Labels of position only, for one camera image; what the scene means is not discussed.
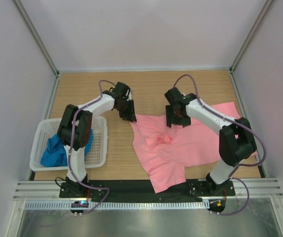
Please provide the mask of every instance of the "wooden tabletop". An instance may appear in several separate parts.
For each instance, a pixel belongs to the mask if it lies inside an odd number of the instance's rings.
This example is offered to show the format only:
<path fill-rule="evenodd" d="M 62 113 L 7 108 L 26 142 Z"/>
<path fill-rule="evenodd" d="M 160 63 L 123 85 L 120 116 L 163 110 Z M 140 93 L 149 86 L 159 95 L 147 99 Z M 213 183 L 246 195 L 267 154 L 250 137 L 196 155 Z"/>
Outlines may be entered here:
<path fill-rule="evenodd" d="M 101 79 L 114 83 L 121 81 L 132 89 L 132 96 L 137 114 L 160 116 L 165 113 L 167 105 L 164 93 L 173 87 L 181 75 L 189 73 L 196 82 L 200 97 L 208 104 L 214 105 L 234 101 L 238 112 L 239 105 L 228 71 L 164 71 L 164 72 L 108 72 L 62 74 L 57 94 L 51 111 L 51 118 L 60 118 L 68 104 L 84 104 L 99 95 L 98 82 Z M 103 83 L 103 89 L 110 84 Z M 194 92 L 189 78 L 183 78 L 177 85 L 183 93 Z M 108 127 L 108 147 L 106 162 L 102 167 L 87 169 L 90 180 L 131 180 L 148 179 L 133 150 L 133 131 L 128 122 L 119 118 L 118 111 L 104 113 Z M 254 163 L 251 157 L 246 163 Z M 205 178 L 216 163 L 187 167 L 186 178 Z M 65 177 L 67 171 L 38 171 L 35 180 L 54 180 L 57 176 Z M 259 178 L 257 167 L 241 167 L 234 177 Z"/>

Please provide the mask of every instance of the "plastic basket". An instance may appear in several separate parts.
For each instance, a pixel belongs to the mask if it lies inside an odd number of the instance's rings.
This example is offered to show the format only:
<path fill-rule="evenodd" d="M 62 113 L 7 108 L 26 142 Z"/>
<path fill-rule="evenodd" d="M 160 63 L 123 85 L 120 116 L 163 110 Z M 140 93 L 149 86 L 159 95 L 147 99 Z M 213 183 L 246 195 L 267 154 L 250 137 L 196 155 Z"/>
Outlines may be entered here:
<path fill-rule="evenodd" d="M 58 131 L 61 118 L 46 119 L 39 123 L 31 151 L 29 163 L 33 171 L 64 170 L 66 166 L 44 167 L 40 159 L 47 148 L 48 139 Z M 84 158 L 86 168 L 100 167 L 105 163 L 107 153 L 107 125 L 106 119 L 98 116 L 92 123 L 93 142 L 89 153 Z"/>

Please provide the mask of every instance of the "pink cloth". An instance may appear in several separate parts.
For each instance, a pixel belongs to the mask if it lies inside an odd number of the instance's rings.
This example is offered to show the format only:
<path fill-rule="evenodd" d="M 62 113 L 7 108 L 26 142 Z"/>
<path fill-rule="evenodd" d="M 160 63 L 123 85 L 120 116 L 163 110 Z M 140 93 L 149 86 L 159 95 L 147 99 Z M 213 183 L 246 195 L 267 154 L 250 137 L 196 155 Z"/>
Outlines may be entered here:
<path fill-rule="evenodd" d="M 233 102 L 212 106 L 216 110 L 239 118 Z M 136 115 L 130 123 L 133 148 L 149 174 L 156 193 L 184 183 L 185 167 L 209 164 L 220 160 L 219 137 L 207 126 L 192 118 L 187 127 L 166 126 L 164 116 Z"/>

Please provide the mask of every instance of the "gray floor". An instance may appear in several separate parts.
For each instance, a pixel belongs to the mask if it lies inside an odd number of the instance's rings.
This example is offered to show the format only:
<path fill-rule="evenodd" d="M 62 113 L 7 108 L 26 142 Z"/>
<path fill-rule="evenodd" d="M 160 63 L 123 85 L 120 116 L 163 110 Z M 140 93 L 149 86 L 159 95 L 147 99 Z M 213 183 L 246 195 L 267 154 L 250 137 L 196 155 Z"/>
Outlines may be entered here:
<path fill-rule="evenodd" d="M 227 200 L 225 212 L 237 210 L 243 199 Z M 242 213 L 222 217 L 207 210 L 96 211 L 69 217 L 69 211 L 25 211 L 20 237 L 279 237 L 269 199 L 251 199 Z"/>

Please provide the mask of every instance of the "blue towel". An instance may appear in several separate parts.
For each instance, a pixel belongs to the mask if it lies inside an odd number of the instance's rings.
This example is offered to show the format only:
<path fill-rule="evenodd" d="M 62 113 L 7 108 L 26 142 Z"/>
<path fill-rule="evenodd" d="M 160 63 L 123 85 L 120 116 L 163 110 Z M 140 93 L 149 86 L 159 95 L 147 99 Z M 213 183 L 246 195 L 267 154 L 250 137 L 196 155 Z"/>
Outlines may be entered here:
<path fill-rule="evenodd" d="M 93 132 L 84 149 L 84 155 L 89 152 L 93 141 Z M 48 139 L 47 149 L 44 151 L 40 163 L 45 167 L 67 166 L 67 154 L 58 134 Z"/>

